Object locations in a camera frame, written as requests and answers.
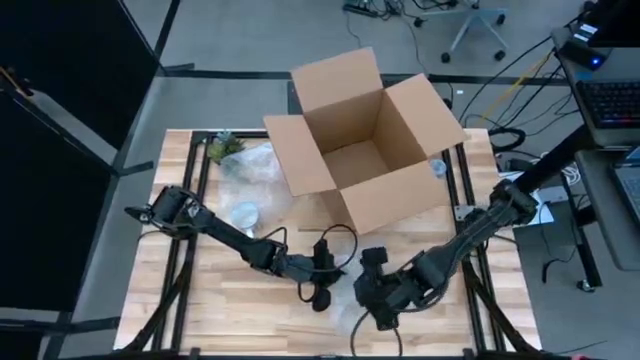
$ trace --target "black curtain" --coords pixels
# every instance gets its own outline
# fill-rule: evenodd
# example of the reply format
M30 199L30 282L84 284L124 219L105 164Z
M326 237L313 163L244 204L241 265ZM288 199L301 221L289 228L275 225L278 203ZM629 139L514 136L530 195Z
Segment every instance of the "black curtain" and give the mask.
M120 149L158 68L118 0L8 0L0 65Z
M74 310L110 174L0 91L0 307Z

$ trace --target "white cable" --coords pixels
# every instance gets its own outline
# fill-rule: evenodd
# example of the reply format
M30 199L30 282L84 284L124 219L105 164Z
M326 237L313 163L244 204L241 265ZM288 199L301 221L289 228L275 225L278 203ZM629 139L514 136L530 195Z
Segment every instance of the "white cable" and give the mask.
M540 159L542 159L543 157L545 157L549 152L545 151L542 154L540 154L540 158L539 159L533 159L530 162L532 164L537 163L538 161L540 161ZM565 167L564 169L562 169L562 173L564 174L564 177L567 179L567 182L569 183L569 186L573 186L577 183L580 182L580 179L582 179L582 177L580 176L580 171L578 171L578 167L576 166L575 163L572 163L571 165Z

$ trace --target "office chair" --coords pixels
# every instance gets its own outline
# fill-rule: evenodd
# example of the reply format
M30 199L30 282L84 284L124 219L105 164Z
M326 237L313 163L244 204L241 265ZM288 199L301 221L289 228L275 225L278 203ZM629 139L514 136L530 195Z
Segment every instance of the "office chair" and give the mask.
M444 11L425 12L415 19L415 21L413 22L413 25L419 28L422 26L422 23L425 20L428 20L429 18L433 18L436 16L441 17L441 16L467 15L467 19L462 25L462 28L460 28L460 31L458 31L458 35L453 40L453 43L451 44L449 51L442 53L442 55L440 56L440 60L445 64L451 61L451 53L455 51L456 47L458 47L458 44L460 43L464 35L469 30L469 27L471 26L471 24L474 22L484 25L487 29L489 29L489 31L493 34L493 36L495 36L495 38L498 39L498 41L502 45L502 49L496 52L493 55L493 58L496 59L496 61L502 60L505 56L504 51L509 48L509 45L507 45L507 42L504 41L502 36L500 36L500 34L496 32L493 26L491 26L489 19L491 20L495 19L495 22L497 25L504 24L504 20L506 19L506 15L507 15L507 9L500 9L500 8L481 9L480 0L461 0L461 2L466 6L468 6L469 8L464 10L444 10Z

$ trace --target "desk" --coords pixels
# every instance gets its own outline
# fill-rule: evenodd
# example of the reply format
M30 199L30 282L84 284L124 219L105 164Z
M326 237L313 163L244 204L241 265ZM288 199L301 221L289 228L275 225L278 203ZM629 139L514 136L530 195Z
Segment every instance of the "desk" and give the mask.
M552 37L556 48L561 47L569 36L570 32L566 28L554 30ZM563 56L558 56L558 58L576 103L582 112L584 125L553 149L547 155L548 159L545 163L559 170L572 162L575 155L585 188L593 204L595 219L598 220L616 266L620 270L640 270L640 250L634 250L639 246L640 230L635 224L625 222L631 219L626 214L626 208L624 208L617 191L613 188L614 184L606 172L608 164L603 163L605 159L611 159L611 154L605 155L589 151L597 148L627 148L630 145L638 144L640 143L640 129L597 129L593 125L593 119L585 111L586 107L582 98L576 91L576 83L580 80L640 78L640 68L637 66L640 60L640 49L613 49L609 59L597 71L590 71ZM588 250L588 243L584 237L583 242ZM600 279L597 269L595 267L590 269L588 266L588 264L595 264L590 251L587 251L587 259L582 254L583 252L581 252L583 264L587 264L585 265L587 279L592 285L599 286Z
M474 193L478 203L488 203L488 195L498 181L488 135L484 129L467 132L470 140L465 143L465 149ZM150 201L164 186L181 183L191 135L188 130L167 132ZM263 141L247 140L247 143L253 146ZM199 172L200 166L196 163L195 173ZM220 174L215 164L211 164L208 174L205 204L216 211ZM462 182L458 179L456 183L462 193ZM292 212L280 224L289 230L292 253L305 254L311 253L311 246L321 229L332 225L317 196L297 198ZM256 235L266 234L275 226L277 224L264 226ZM366 235L361 238L360 245L361 248L380 246L382 241L388 248L391 262L387 270L391 270L419 250L442 244L453 234L451 209L444 206ZM501 234L513 236L510 230ZM347 233L335 236L338 239L336 243L342 240L348 244L347 248L351 245ZM336 243L331 239L329 242L330 248L335 249ZM126 345L157 306L169 246L170 240L160 234L149 235L140 241L115 348ZM540 340L517 249L509 242L494 239L487 255L498 304L527 341L539 347ZM203 354L349 354L349 334L336 329L331 321L331 312L331 308L323 313L313 312L309 304L298 299L295 284L290 280L268 277L251 270L227 247L207 236L200 236L181 351L200 347ZM169 314L166 339L171 334L174 317L173 312ZM484 312L483 316L484 334L487 343L491 344L490 324ZM473 348L460 272L452 278L442 303L420 314L402 314L400 324L399 332L407 355L460 356L462 348ZM358 332L356 347L358 354L363 355L397 354L393 333L376 331L371 318L364 321Z
M622 202L609 171L620 155L619 151L579 151L576 164L614 263L621 270L638 271L640 228Z

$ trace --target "small green plant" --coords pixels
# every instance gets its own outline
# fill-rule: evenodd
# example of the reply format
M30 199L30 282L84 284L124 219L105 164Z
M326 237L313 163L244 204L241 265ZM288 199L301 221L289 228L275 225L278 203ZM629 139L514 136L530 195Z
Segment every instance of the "small green plant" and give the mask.
M226 156L242 150L244 150L244 141L236 138L230 131L223 131L213 139L213 144L207 149L207 155L213 162L220 165Z

